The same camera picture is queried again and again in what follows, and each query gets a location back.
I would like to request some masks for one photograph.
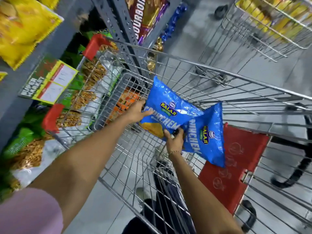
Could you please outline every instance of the store shelf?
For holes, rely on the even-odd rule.
[[[8,73],[0,82],[0,151],[32,103],[32,100],[18,97],[19,90],[45,54],[60,58],[73,35],[79,31],[81,16],[88,14],[92,7],[91,0],[60,0],[56,13],[64,18],[63,23],[38,44],[26,61],[13,71],[0,60],[0,71]]]
[[[178,7],[182,0],[170,0],[170,6],[166,9],[163,16],[156,23],[154,29],[149,33],[149,35],[144,40],[142,47],[152,48],[155,41],[159,37],[160,33],[165,28],[166,24],[169,22],[171,16],[174,14],[174,11]]]

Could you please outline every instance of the hand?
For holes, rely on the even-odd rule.
[[[183,146],[183,129],[180,127],[179,133],[174,137],[174,139],[171,138],[171,135],[169,131],[166,129],[163,131],[165,137],[167,138],[167,151],[170,154],[173,151],[176,151],[176,154],[181,154],[182,153],[182,146]]]
[[[127,119],[127,122],[129,124],[138,122],[142,120],[144,117],[153,114],[153,111],[141,112],[145,102],[146,102],[145,99],[136,101],[135,103],[131,104],[126,113],[123,114],[123,116]]]

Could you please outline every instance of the floor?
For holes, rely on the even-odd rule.
[[[177,24],[183,26],[183,28],[177,28],[172,39],[168,40],[164,46],[165,52],[179,56],[181,58],[200,61],[200,56],[205,46],[207,45],[207,35],[211,34],[212,30],[220,24],[220,22],[213,20],[211,17],[215,8],[221,4],[226,4],[231,1],[232,0],[190,1],[189,10]],[[242,69],[240,65],[244,65],[244,60],[241,60],[240,58],[235,59],[235,62],[222,62],[220,60],[216,62],[214,66],[222,67],[225,70],[239,73],[255,80],[260,80],[265,83],[312,96],[312,82],[309,74],[312,71],[311,57],[312,50],[306,50],[303,53],[296,52],[289,58],[281,59],[278,63],[268,62],[268,60],[264,59],[263,57],[254,57]],[[175,74],[174,72],[172,75],[176,81],[181,78],[181,75]],[[271,121],[278,122],[282,119],[283,118],[278,115],[271,119]],[[273,127],[271,129],[273,131],[280,130],[279,127]],[[305,132],[302,130],[288,131],[287,133],[292,133],[298,137],[300,137],[298,134],[303,134],[302,137],[305,136]],[[157,139],[144,133],[140,134],[139,137],[134,136],[131,133],[130,128],[128,128],[127,132],[118,143],[118,149],[115,151],[112,158],[108,162],[106,166],[107,169],[104,170],[101,174],[103,182],[101,183],[98,181],[96,183],[84,207],[81,209],[81,211],[78,213],[76,218],[72,221],[64,233],[122,233],[126,224],[133,217],[135,217],[134,212],[140,212],[141,210],[138,204],[138,200],[133,196],[133,193],[135,187],[145,186],[146,184],[144,184],[144,182],[146,181],[151,182],[149,179],[149,171],[144,170],[143,167],[144,164],[148,164],[150,162],[151,157],[155,152],[154,148],[158,146],[161,146],[161,142]],[[276,165],[276,163],[272,164],[272,158],[280,161],[280,157],[285,155],[285,148],[275,148],[275,146],[276,145],[272,145],[272,148],[268,148],[265,152],[266,156],[271,160],[265,160],[265,158],[263,158],[261,163],[264,164],[264,168],[259,168],[257,170],[258,176],[266,181],[269,181],[271,177],[267,170],[265,170],[266,166],[275,166],[276,170],[278,170],[279,173],[282,173],[284,176],[289,176],[289,174],[292,173],[292,170],[290,171],[289,168],[287,169],[286,167]],[[281,154],[276,153],[276,149],[281,149]],[[289,157],[289,159],[286,160],[287,164],[295,164],[294,166],[296,166],[296,163],[299,161],[299,159],[292,159],[292,157]],[[122,170],[122,172],[120,172],[120,168],[122,166],[128,169]],[[312,187],[311,179],[308,174],[305,174],[304,177],[302,177],[302,182],[307,186]],[[123,197],[134,208],[131,210],[127,204],[124,204],[118,197],[112,194],[111,191],[105,187],[105,185],[113,187],[113,189],[118,192],[119,198]],[[289,193],[298,194],[297,188],[298,187],[291,188]],[[300,189],[301,198],[311,204],[311,190],[302,187],[300,187]],[[255,201],[264,204],[265,207],[272,206],[270,202],[263,201],[262,197],[257,197],[257,194],[255,194],[252,190],[249,190],[247,195],[254,197]],[[289,205],[287,200],[282,203],[284,203],[286,206]],[[292,204],[292,208],[300,209],[298,212],[303,216],[306,214],[306,210],[301,209],[301,207],[298,207],[296,204]],[[255,233],[263,232],[263,228],[268,228],[272,233],[278,234],[297,233],[298,230],[300,230],[300,232],[304,232],[305,230],[301,223],[294,221],[292,216],[285,214],[284,212],[277,211],[276,213],[275,211],[271,210],[271,213],[268,213],[267,210],[263,209],[259,205],[257,205],[257,212],[259,212],[259,217],[262,222],[258,221],[256,223]],[[280,216],[283,222],[290,223],[291,228],[284,224],[281,224],[282,226],[277,226],[274,215]],[[246,214],[242,214],[240,217],[245,220]]]

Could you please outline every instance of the potato chip image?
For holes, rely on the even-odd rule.
[[[158,138],[163,138],[163,130],[160,123],[140,123],[140,126],[144,129],[150,132],[151,134],[157,136]]]

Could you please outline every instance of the shelf price label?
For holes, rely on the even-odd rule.
[[[66,63],[46,56],[28,78],[20,96],[54,104],[77,73]]]

